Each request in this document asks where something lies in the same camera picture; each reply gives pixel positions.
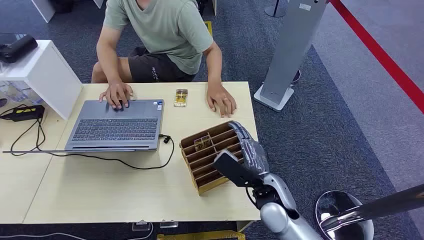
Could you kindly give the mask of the person's right hand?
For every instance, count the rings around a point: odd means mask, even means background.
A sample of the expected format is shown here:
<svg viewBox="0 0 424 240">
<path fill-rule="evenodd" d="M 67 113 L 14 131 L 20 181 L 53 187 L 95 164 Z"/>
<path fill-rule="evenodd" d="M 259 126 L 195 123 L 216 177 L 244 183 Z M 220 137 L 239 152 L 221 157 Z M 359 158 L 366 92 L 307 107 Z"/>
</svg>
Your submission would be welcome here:
<svg viewBox="0 0 424 240">
<path fill-rule="evenodd" d="M 99 101 L 106 99 L 107 103 L 113 109 L 122 109 L 129 107 L 129 100 L 134 95 L 133 89 L 127 83 L 114 81 L 108 84 L 106 91 L 99 96 Z"/>
</svg>

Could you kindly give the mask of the person's left hand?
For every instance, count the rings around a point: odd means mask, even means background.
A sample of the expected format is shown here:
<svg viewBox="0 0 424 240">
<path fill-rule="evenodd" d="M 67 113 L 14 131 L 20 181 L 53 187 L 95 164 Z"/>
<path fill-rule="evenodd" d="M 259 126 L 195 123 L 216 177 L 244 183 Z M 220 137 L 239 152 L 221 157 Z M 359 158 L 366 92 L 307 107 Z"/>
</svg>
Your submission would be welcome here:
<svg viewBox="0 0 424 240">
<path fill-rule="evenodd" d="M 206 100 L 213 112 L 219 111 L 221 118 L 230 118 L 237 109 L 235 99 L 221 83 L 207 84 Z"/>
</svg>

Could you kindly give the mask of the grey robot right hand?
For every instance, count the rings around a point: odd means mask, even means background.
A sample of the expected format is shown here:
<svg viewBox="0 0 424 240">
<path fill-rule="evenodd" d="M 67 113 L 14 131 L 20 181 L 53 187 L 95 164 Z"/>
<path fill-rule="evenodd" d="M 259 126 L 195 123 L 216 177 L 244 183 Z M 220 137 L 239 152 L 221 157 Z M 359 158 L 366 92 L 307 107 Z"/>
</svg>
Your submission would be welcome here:
<svg viewBox="0 0 424 240">
<path fill-rule="evenodd" d="M 232 120 L 228 125 L 234 130 L 239 139 L 244 166 L 255 175 L 268 173 L 270 166 L 262 145 L 239 122 Z"/>
</svg>

